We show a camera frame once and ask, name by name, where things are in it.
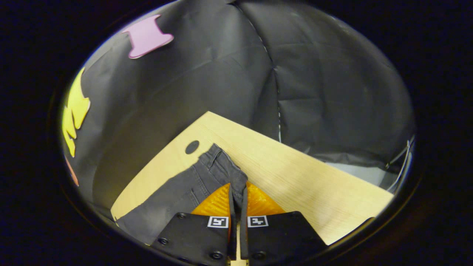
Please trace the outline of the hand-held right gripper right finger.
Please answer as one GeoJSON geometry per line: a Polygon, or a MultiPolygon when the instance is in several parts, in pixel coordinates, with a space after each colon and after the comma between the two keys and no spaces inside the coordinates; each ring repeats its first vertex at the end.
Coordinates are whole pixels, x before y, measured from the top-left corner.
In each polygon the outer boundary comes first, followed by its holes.
{"type": "Polygon", "coordinates": [[[248,266],[292,266],[327,249],[299,211],[285,211],[246,182],[240,221],[240,257],[248,266]]]}

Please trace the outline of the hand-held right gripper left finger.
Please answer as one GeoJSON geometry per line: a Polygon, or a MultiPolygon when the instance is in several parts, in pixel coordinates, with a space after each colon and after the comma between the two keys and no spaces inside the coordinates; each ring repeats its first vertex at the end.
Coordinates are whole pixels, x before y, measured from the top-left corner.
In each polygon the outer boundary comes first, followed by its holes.
{"type": "Polygon", "coordinates": [[[236,258],[234,219],[233,195],[227,183],[192,212],[177,212],[152,247],[195,266],[229,266],[236,258]]]}

